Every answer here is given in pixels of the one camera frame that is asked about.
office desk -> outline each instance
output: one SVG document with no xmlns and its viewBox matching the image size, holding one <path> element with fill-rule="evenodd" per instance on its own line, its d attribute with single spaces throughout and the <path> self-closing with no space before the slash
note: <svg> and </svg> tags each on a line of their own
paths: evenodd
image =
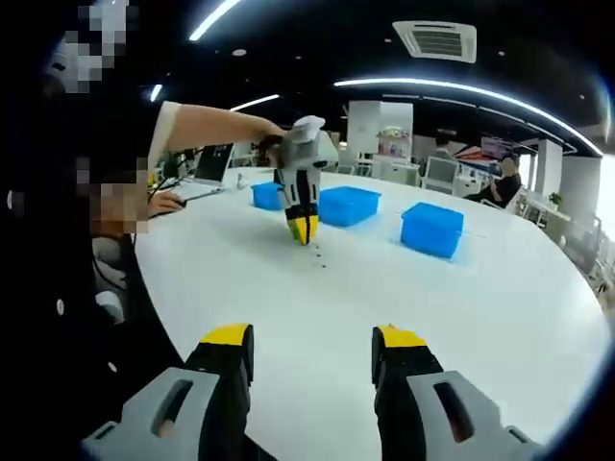
<svg viewBox="0 0 615 461">
<path fill-rule="evenodd" d="M 230 185 L 237 172 L 252 183 L 272 178 L 271 170 L 236 168 Z M 371 334 L 389 323 L 425 338 L 445 369 L 462 372 L 500 406 L 504 424 L 549 441 L 610 338 L 575 266 L 532 223 L 500 210 L 322 175 L 323 188 L 342 184 L 379 191 L 378 215 L 347 230 L 321 224 L 308 247 L 290 237 L 283 212 L 251 205 L 250 188 L 151 221 L 136 255 L 180 355 L 213 328 L 255 326 L 246 430 L 281 460 L 381 458 Z M 400 213 L 418 201 L 465 213 L 451 261 L 400 245 Z"/>
</svg>

